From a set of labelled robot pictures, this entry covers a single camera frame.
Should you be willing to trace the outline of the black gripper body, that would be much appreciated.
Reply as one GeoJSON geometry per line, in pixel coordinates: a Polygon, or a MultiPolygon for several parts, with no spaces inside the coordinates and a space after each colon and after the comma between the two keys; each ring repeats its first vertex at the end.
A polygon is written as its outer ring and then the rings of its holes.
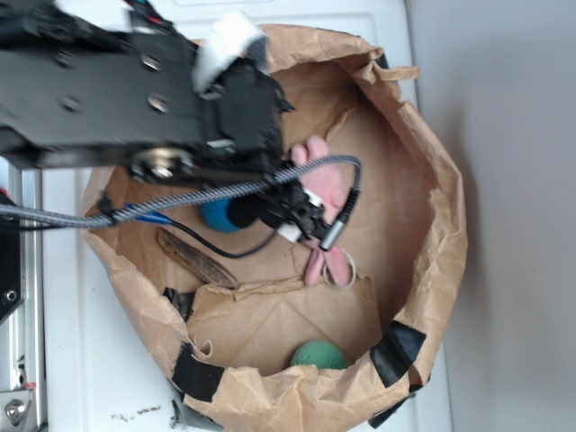
{"type": "Polygon", "coordinates": [[[265,33],[247,17],[222,17],[193,46],[197,142],[140,150],[126,170],[161,185],[232,185],[271,175],[284,154],[292,106],[269,75],[265,33]]]}

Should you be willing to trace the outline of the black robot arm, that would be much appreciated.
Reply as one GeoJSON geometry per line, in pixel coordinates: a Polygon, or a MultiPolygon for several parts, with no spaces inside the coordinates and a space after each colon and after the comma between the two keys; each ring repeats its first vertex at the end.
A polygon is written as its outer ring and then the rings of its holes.
{"type": "Polygon", "coordinates": [[[283,163],[267,38],[243,13],[188,40],[147,1],[107,31],[53,1],[1,4],[1,155],[20,169],[124,167],[161,185],[263,180],[283,163]]]}

